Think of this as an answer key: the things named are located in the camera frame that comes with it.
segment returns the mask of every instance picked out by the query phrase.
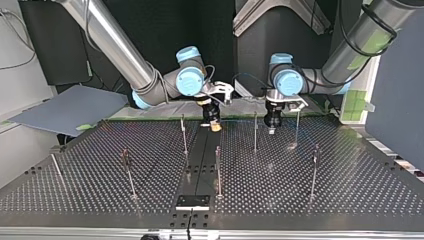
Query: black cable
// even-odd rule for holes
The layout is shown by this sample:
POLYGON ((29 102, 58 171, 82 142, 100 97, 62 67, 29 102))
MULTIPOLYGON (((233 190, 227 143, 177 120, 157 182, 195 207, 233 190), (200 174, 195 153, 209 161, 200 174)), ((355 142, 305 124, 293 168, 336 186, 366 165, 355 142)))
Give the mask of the black cable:
POLYGON ((112 91, 114 91, 113 89, 115 89, 116 84, 118 84, 118 82, 119 82, 119 80, 120 80, 120 79, 121 79, 121 74, 119 74, 118 79, 116 79, 115 83, 113 84, 113 87, 111 88, 111 89, 112 89, 112 91))
POLYGON ((375 14, 375 12, 371 11, 368 7, 369 7, 369 5, 367 5, 367 4, 361 5, 362 11, 364 11, 364 13, 366 15, 368 15, 368 17, 371 18, 371 20, 373 20, 379 27, 384 29, 384 31, 386 31, 386 32, 390 33, 390 35, 392 35, 392 37, 390 38, 390 42, 389 42, 389 43, 391 43, 395 38, 397 38, 397 32, 391 26, 389 26, 389 24, 387 24, 379 16, 377 16, 377 14, 375 14))
MULTIPOLYGON (((365 56, 365 57, 376 57, 376 56, 380 56, 383 53, 385 53, 388 49, 389 44, 386 45, 385 48, 383 48, 382 50, 380 50, 377 53, 367 53, 362 51, 362 49, 360 49, 359 47, 356 46, 356 44, 354 44, 353 42, 350 41, 347 33, 346 33, 346 29, 344 26, 344 20, 343 20, 343 0, 339 0, 339 8, 338 8, 338 12, 339 12, 339 25, 340 25, 340 31, 342 32, 343 38, 345 40, 345 42, 352 48, 352 50, 354 50, 355 52, 357 52, 358 54, 365 56)), ((390 33, 391 39, 389 41, 389 43, 391 43, 396 37, 397 37, 397 33, 395 30, 393 30, 388 24, 386 24, 383 20, 381 20, 374 12, 372 12, 371 10, 369 10, 366 6, 363 5, 363 9, 366 9, 364 12, 365 14, 367 14, 368 17, 370 17, 375 23, 377 23, 381 28, 383 28, 385 31, 387 31, 388 33, 390 33)))
POLYGON ((326 98, 327 98, 327 100, 330 102, 330 104, 333 106, 333 109, 337 112, 337 114, 338 114, 339 116, 341 116, 341 115, 340 115, 340 111, 336 108, 336 105, 334 105, 333 101, 331 101, 330 96, 328 96, 328 94, 326 94, 326 95, 325 95, 325 97, 326 97, 326 98))
POLYGON ((315 16, 315 9, 317 7, 317 0, 314 1, 314 6, 312 7, 312 15, 311 15, 311 29, 313 30, 314 26, 314 16, 315 16))
POLYGON ((0 68, 0 70, 7 70, 7 69, 12 69, 12 68, 17 68, 17 67, 22 67, 22 66, 24 66, 24 65, 27 65, 28 63, 30 63, 30 62, 32 62, 32 60, 34 60, 34 58, 35 58, 35 52, 32 54, 32 56, 31 56, 31 58, 28 60, 28 61, 26 61, 26 62, 23 62, 23 63, 20 63, 20 64, 17 64, 17 65, 13 65, 13 66, 8 66, 8 67, 2 67, 2 68, 0 68))
POLYGON ((231 82, 234 84, 234 80, 236 79, 236 77, 240 76, 240 75, 246 75, 251 77, 252 79, 256 80, 258 83, 260 83, 262 86, 266 87, 266 88, 273 88, 271 85, 262 82, 259 78, 255 77, 254 75, 250 74, 250 73, 237 73, 235 74, 232 78, 231 78, 231 82))
POLYGON ((312 87, 311 93, 314 93, 315 88, 317 87, 317 79, 318 79, 318 74, 317 74, 317 70, 315 70, 315 68, 312 70, 314 72, 314 86, 312 87))

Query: metal rod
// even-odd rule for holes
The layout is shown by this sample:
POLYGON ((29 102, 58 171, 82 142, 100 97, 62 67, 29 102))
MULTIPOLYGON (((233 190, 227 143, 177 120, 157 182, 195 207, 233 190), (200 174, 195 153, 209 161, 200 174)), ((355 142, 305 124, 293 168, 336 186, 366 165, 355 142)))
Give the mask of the metal rod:
POLYGON ((310 202, 310 203, 312 203, 312 201, 313 201, 313 200, 314 200, 314 198, 315 198, 314 191, 315 191, 315 181, 316 181, 316 176, 317 176, 317 165, 316 165, 316 164, 314 164, 314 176, 312 177, 311 196, 310 196, 310 200, 309 200, 309 202, 310 202))
POLYGON ((124 150, 122 151, 122 165, 124 167, 124 172, 128 174, 128 180, 130 181, 131 191, 133 194, 132 198, 137 199, 138 196, 137 196, 137 193, 135 192, 134 180, 131 175, 131 160, 130 160, 130 153, 128 148, 124 148, 124 150))
POLYGON ((257 148, 257 137, 258 137, 257 131, 258 131, 258 113, 255 112, 255 146, 254 146, 255 153, 258 150, 258 148, 257 148))
POLYGON ((185 127, 184 127, 184 114, 181 116, 181 131, 183 132, 183 139, 184 139, 184 154, 187 156, 188 150, 187 150, 187 138, 185 135, 185 127))
POLYGON ((135 192, 134 182, 133 182, 133 179, 132 179, 131 171, 130 170, 128 170, 128 178, 130 179, 131 189, 132 189, 132 192, 133 192, 133 198, 134 199, 137 199, 138 196, 137 196, 137 193, 135 192))
POLYGON ((300 124, 300 111, 297 112, 297 119, 296 119, 296 136, 294 138, 294 142, 297 146, 297 140, 298 140, 298 135, 299 135, 299 124, 300 124))
POLYGON ((321 149, 319 148, 319 145, 316 144, 315 145, 315 149, 312 155, 312 160, 314 162, 314 175, 312 177, 312 187, 311 187, 311 198, 310 198, 310 203, 312 203, 312 201, 315 198, 315 182, 316 182, 316 176, 317 176, 317 171, 318 171, 318 166, 321 162, 321 149))
POLYGON ((218 174, 218 198, 221 199, 224 196, 222 195, 222 185, 221 185, 221 148, 219 146, 216 147, 215 150, 216 156, 216 172, 218 174))
POLYGON ((52 159, 53 159, 54 166, 55 166, 55 168, 56 168, 57 172, 59 173, 60 177, 63 177, 63 176, 62 176, 62 171, 60 171, 59 164, 57 163, 56 156, 55 156, 53 153, 52 153, 52 154, 50 154, 50 156, 51 156, 51 157, 52 157, 52 159))

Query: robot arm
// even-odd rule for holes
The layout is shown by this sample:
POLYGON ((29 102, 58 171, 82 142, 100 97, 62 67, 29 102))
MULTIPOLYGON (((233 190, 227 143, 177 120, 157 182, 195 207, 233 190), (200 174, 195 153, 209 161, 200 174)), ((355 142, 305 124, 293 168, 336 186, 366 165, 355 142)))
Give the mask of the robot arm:
POLYGON ((144 60, 101 0, 55 1, 70 13, 87 32, 88 38, 93 39, 131 84, 133 98, 141 109, 167 101, 168 95, 175 98, 181 94, 185 96, 205 94, 209 98, 211 94, 228 94, 228 91, 230 94, 226 97, 231 95, 233 91, 231 85, 206 82, 205 66, 196 47, 180 50, 176 54, 180 68, 162 77, 153 65, 144 60))
POLYGON ((371 57, 384 53, 403 23, 424 7, 424 1, 374 0, 362 6, 364 13, 347 34, 342 27, 343 1, 339 0, 338 15, 345 40, 322 69, 301 69, 293 64, 290 54, 272 55, 268 83, 274 89, 267 91, 268 114, 264 119, 270 129, 281 126, 279 113, 286 103, 300 103, 298 94, 337 94, 362 72, 371 57))

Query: metal plate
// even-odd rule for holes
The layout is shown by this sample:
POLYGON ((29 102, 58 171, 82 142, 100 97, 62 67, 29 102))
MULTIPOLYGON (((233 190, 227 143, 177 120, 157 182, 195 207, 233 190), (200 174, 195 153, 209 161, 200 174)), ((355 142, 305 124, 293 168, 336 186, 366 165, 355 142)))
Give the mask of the metal plate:
POLYGON ((198 122, 186 121, 190 161, 198 169, 211 167, 214 150, 221 147, 223 199, 213 196, 214 173, 198 171, 195 188, 183 186, 194 170, 186 173, 179 124, 110 122, 81 136, 58 155, 65 184, 48 159, 40 170, 35 166, 35 174, 30 170, 0 190, 0 230, 60 226, 117 232, 190 227, 193 234, 214 229, 224 235, 240 230, 424 232, 424 185, 336 119, 302 118, 295 149, 290 148, 295 119, 285 118, 275 135, 260 125, 256 155, 253 120, 224 121, 221 134, 198 131, 198 122), (203 139, 201 146, 195 139, 203 139), (311 202, 316 144, 322 161, 311 202), (137 203, 130 198, 120 164, 124 147, 134 158, 137 203), (175 212, 184 189, 211 195, 210 211, 175 212))
MULTIPOLYGON (((185 125, 190 150, 199 124, 185 125)), ((49 158, 12 183, 14 189, 3 189, 0 223, 103 227, 109 219, 125 219, 125 227, 169 227, 187 161, 183 151, 179 122, 106 122, 57 155, 63 181, 49 158), (137 200, 131 199, 121 164, 124 148, 129 149, 137 200), (81 216, 87 221, 72 221, 81 216)))
POLYGON ((275 135, 254 122, 229 121, 221 136, 224 199, 215 199, 209 226, 250 230, 424 231, 424 185, 327 117, 295 119, 275 135), (312 152, 319 144, 315 198, 311 201, 312 152))

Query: metal post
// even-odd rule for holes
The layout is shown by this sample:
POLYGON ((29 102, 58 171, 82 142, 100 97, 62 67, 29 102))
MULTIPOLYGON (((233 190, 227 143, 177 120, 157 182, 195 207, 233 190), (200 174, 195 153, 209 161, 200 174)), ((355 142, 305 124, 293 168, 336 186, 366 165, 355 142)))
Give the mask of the metal post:
POLYGON ((59 164, 57 163, 57 160, 56 160, 56 156, 52 153, 52 154, 50 154, 50 156, 52 157, 52 159, 53 159, 53 163, 54 163, 54 166, 55 166, 55 168, 56 168, 56 170, 57 170, 57 173, 59 173, 59 176, 62 178, 63 176, 62 176, 62 171, 60 170, 60 168, 59 168, 59 164))
POLYGON ((134 180, 131 176, 131 160, 130 160, 130 153, 128 148, 124 148, 124 150, 122 150, 122 166, 124 167, 124 171, 128 174, 128 180, 130 181, 131 191, 132 191, 131 198, 138 199, 138 196, 134 187, 134 180))
POLYGON ((257 137, 258 137, 257 131, 258 131, 258 113, 255 112, 255 145, 254 145, 255 153, 258 150, 258 148, 257 148, 257 137))
POLYGON ((312 201, 315 198, 315 182, 316 182, 316 176, 317 176, 317 170, 319 167, 319 164, 321 162, 321 149, 319 148, 319 145, 315 145, 315 149, 314 152, 312 154, 312 161, 314 162, 314 175, 312 177, 312 187, 311 187, 311 196, 310 196, 310 203, 312 203, 312 201))
POLYGON ((216 147, 215 150, 216 157, 216 172, 218 174, 218 199, 222 199, 224 196, 222 195, 222 185, 221 185, 221 148, 219 146, 216 147))
POLYGON ((186 138, 186 135, 185 135, 185 127, 184 127, 184 114, 181 116, 181 131, 183 132, 184 154, 187 156, 188 150, 187 150, 187 138, 186 138))

